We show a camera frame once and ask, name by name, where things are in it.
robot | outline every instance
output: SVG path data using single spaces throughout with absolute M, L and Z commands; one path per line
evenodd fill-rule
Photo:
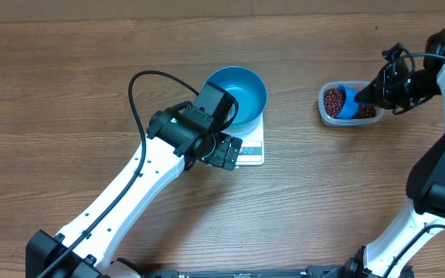
M 442 95 L 445 126 L 445 29 L 426 42 L 425 53 L 411 54 L 397 43 L 383 51 L 388 61 L 355 101 L 401 114 L 435 95 Z M 423 56 L 415 70 L 414 57 Z M 411 69 L 404 62 L 411 60 Z M 159 74 L 197 94 L 156 112 L 145 135 L 133 101 L 134 81 Z M 120 174 L 97 199 L 55 236 L 38 231 L 25 250 L 27 278 L 413 278 L 406 263 L 438 232 L 445 229 L 445 134 L 415 164 L 406 183 L 408 201 L 383 234 L 349 258 L 343 266 L 309 266 L 303 270 L 260 272 L 142 273 L 125 259 L 111 262 L 126 232 L 151 200 L 196 161 L 232 171 L 242 140 L 223 131 L 233 122 L 238 103 L 224 89 L 207 83 L 198 93 L 188 84 L 157 71 L 136 74 L 128 88 L 141 144 Z M 234 115 L 228 119 L 234 107 Z

clear plastic container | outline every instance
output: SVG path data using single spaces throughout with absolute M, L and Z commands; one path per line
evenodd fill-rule
M 380 120 L 380 118 L 384 115 L 384 110 L 378 107 L 375 107 L 376 116 L 368 119 L 334 119 L 333 117 L 330 117 L 327 112 L 325 112 L 324 92 L 327 89 L 337 88 L 339 85 L 344 85 L 360 91 L 369 84 L 369 81 L 339 81 L 325 84 L 322 87 L 321 91 L 318 93 L 318 110 L 321 112 L 322 122 L 329 127 L 355 127 L 363 124 L 373 124 L 376 121 Z

blue cup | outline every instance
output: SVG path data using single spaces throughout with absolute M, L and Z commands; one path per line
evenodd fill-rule
M 253 131 L 267 105 L 267 89 L 262 79 L 249 69 L 228 66 L 214 72 L 206 83 L 209 81 L 231 93 L 238 101 L 238 114 L 226 131 Z

wooden table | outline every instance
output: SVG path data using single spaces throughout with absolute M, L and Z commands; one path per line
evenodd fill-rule
M 442 100 L 378 124 L 325 127 L 327 82 L 371 80 L 380 52 L 423 51 L 445 13 L 0 24 L 0 277 L 24 277 L 25 245 L 81 213 L 139 143 L 129 79 L 163 70 L 200 90 L 224 66 L 265 81 L 266 162 L 198 164 L 152 202 L 116 256 L 177 270 L 342 264 L 406 201 L 415 162 L 443 133 Z M 147 125 L 194 96 L 160 76 L 134 87 Z M 445 276 L 445 232 L 411 261 Z

blue scoop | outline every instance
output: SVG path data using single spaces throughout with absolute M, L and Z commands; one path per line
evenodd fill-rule
M 343 120 L 352 119 L 360 108 L 360 103 L 355 102 L 355 96 L 358 91 L 342 85 L 339 85 L 336 89 L 345 94 L 345 105 L 343 105 L 341 112 L 339 112 L 338 116 L 336 116 L 335 118 Z

